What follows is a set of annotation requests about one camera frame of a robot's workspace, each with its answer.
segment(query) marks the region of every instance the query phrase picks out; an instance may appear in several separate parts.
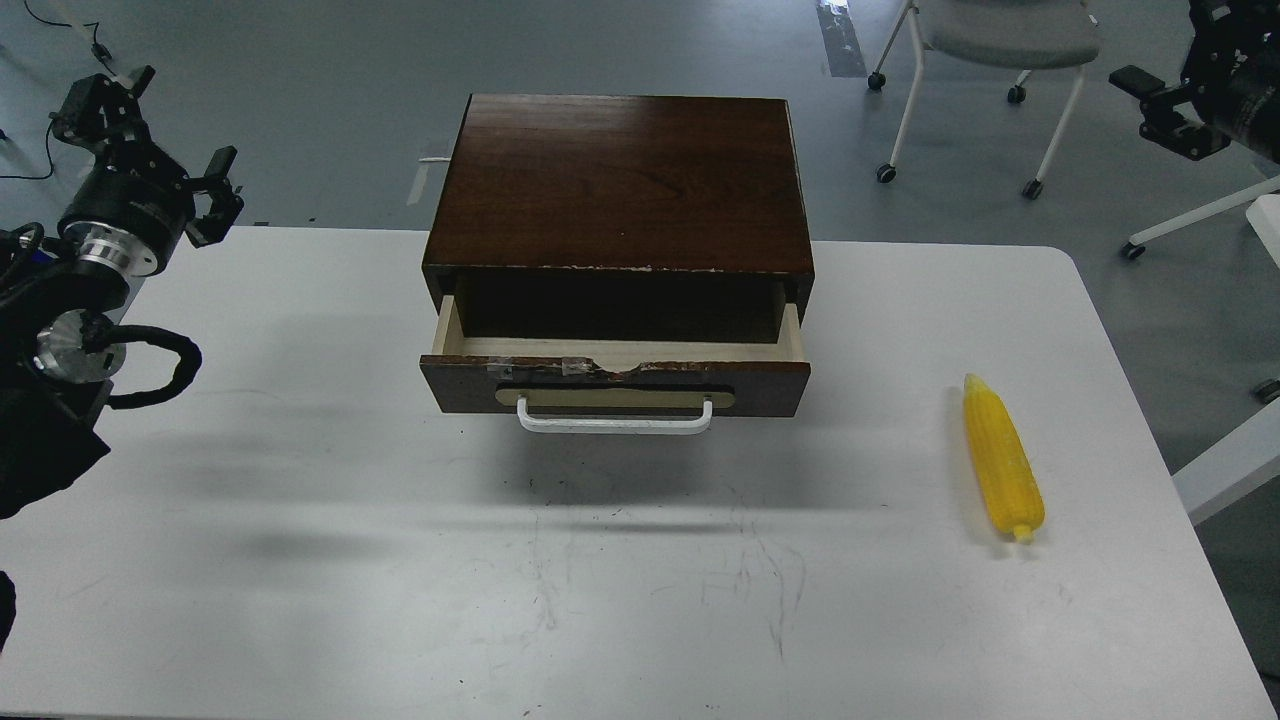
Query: caster wheel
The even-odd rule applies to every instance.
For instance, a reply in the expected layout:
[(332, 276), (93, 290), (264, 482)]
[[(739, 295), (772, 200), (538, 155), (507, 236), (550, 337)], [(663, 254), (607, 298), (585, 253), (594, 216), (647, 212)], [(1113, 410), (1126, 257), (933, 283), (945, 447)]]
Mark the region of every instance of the caster wheel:
[(1258, 387), (1253, 388), (1253, 397), (1261, 400), (1263, 405), (1280, 397), (1280, 379), (1272, 378), (1258, 383)]
[(1124, 243), (1124, 247), (1120, 249), (1120, 256), (1124, 258), (1125, 260), (1137, 260), (1138, 256), (1146, 251), (1147, 251), (1146, 245), (1134, 245), (1132, 242), (1126, 242)]

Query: wooden box top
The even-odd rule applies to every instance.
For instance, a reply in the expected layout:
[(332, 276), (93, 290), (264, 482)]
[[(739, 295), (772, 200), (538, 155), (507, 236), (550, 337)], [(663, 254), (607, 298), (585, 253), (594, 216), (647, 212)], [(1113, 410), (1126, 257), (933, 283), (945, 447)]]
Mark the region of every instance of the wooden box top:
[(786, 101), (472, 95), (424, 258), (436, 305), (479, 268), (781, 275), (803, 306)]

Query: gray chair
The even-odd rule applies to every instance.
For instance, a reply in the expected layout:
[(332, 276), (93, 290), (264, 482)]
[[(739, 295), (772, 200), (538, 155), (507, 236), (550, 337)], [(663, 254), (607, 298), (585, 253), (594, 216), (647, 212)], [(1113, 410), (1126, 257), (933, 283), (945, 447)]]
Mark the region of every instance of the gray chair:
[(1036, 177), (1023, 187), (1023, 196), (1028, 200), (1039, 197), (1044, 173), (1048, 172), (1084, 85), (1084, 65), (1098, 56), (1097, 24), (1084, 4), (1080, 0), (904, 0), (879, 63), (867, 76), (867, 86), (872, 91), (884, 87), (881, 68), (904, 22), (911, 32), (915, 76), (902, 111), (902, 124), (893, 141), (893, 151), (888, 163), (876, 170), (876, 179), (887, 183), (897, 176), (902, 138), (924, 79), (924, 50), (931, 49), (983, 65), (1023, 70), (1006, 95), (1011, 104), (1019, 104), (1027, 97), (1024, 85), (1032, 70), (1075, 68), (1071, 94), (1048, 150), (1044, 151), (1044, 159)]

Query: dark wood surface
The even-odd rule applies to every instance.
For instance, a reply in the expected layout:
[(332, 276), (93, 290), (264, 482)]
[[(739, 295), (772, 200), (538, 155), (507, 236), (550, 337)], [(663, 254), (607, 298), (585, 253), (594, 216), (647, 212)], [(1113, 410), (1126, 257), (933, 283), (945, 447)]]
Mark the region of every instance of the dark wood surface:
[(786, 101), (472, 96), (424, 258), (438, 307), (475, 268), (763, 274), (803, 311)]
[[(564, 368), (559, 357), (424, 355), (421, 359), (422, 375), (443, 413), (513, 413), (494, 397), (503, 387), (626, 387), (731, 392), (733, 405), (717, 410), (717, 415), (791, 418), (809, 382), (808, 363), (649, 363), (626, 373), (611, 373), (594, 365), (577, 368), (573, 373), (566, 373)], [(535, 410), (575, 415), (611, 413), (599, 409)]]

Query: corn cob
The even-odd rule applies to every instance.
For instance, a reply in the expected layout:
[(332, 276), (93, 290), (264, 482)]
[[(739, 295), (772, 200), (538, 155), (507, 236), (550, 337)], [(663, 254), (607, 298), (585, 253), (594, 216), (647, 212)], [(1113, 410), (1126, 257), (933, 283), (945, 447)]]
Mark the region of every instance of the corn cob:
[(1030, 542), (1044, 523), (1044, 502), (1005, 404), (974, 374), (964, 378), (964, 423), (991, 523)]

